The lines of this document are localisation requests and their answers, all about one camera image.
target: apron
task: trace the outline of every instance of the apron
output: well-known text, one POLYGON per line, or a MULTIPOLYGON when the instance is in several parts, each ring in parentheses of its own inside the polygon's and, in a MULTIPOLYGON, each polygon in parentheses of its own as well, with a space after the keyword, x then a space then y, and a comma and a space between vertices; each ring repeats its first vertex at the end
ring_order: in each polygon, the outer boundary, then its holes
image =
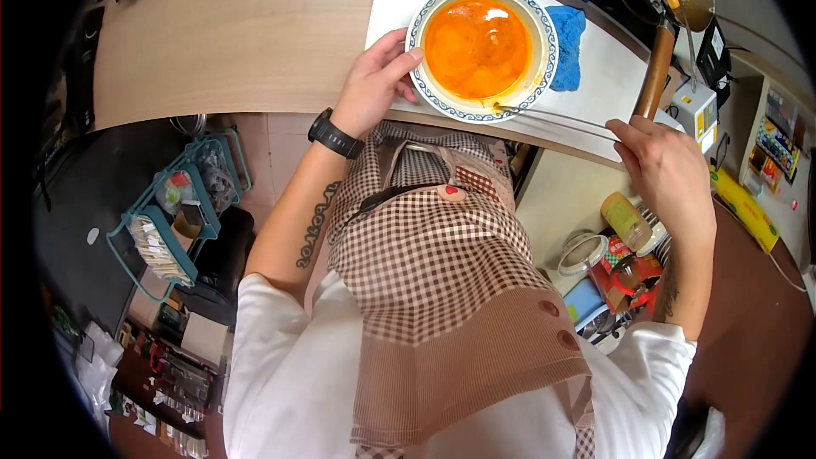
POLYGON ((561 385, 594 457, 590 372, 515 219, 504 144, 380 123, 335 197, 329 269, 357 300, 357 457, 410 457, 446 426, 561 385))

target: jar lid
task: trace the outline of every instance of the jar lid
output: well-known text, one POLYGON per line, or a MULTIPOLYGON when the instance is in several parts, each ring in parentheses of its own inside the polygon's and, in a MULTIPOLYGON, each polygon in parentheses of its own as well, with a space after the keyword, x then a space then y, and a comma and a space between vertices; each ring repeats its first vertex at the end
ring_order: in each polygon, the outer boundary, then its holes
POLYGON ((584 233, 571 238, 558 261, 559 275, 566 277, 586 273, 601 261, 608 246, 609 239, 602 235, 584 233))
POLYGON ((666 226, 663 224, 662 221, 658 221, 652 226, 652 236, 646 241, 646 244, 643 245, 643 248, 637 251, 636 255, 639 258, 645 257, 646 255, 650 254, 652 250, 657 247, 661 241, 666 239, 668 236, 668 231, 666 230, 666 226))

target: blue and white bowl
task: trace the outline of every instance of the blue and white bowl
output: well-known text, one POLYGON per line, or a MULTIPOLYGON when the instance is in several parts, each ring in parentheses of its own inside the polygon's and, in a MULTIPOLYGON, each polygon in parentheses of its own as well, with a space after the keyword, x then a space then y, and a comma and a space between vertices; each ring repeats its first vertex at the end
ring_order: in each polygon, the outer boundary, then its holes
MULTIPOLYGON (((454 0, 429 0, 408 24, 405 49, 423 48, 428 22, 436 12, 454 0)), ((558 37, 553 20, 534 0, 494 0, 509 7, 524 23, 533 45, 533 62, 521 81, 497 97, 468 100, 440 86, 423 61, 411 72, 419 94, 448 117, 466 123, 489 124, 513 118, 520 110, 533 106, 550 86, 558 66, 558 37)))

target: shirt sleeve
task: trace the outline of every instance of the shirt sleeve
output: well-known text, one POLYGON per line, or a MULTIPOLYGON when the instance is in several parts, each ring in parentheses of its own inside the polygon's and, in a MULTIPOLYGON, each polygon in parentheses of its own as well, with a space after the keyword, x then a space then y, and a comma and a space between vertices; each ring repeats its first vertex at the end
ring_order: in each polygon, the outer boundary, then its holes
POLYGON ((683 329, 668 323, 638 323, 623 335, 608 358, 634 384, 645 422, 653 422, 658 450, 663 456, 677 416, 677 402, 686 386, 697 342, 686 340, 683 329))
POLYGON ((238 286, 238 315, 232 343, 232 365, 224 402, 224 442, 239 436, 246 413, 264 383, 280 366, 309 324, 306 311, 287 292, 262 275, 247 275, 238 286))

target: blue sponge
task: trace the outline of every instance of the blue sponge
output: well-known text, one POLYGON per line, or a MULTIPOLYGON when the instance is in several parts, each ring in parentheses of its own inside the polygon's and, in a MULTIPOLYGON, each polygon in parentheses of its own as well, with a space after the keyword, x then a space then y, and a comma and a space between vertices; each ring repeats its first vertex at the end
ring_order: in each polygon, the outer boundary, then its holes
POLYGON ((587 19, 580 9, 568 5, 551 5, 547 12, 558 35, 558 68, 550 88, 554 91, 575 91, 581 84, 578 53, 581 34, 587 28, 587 19))

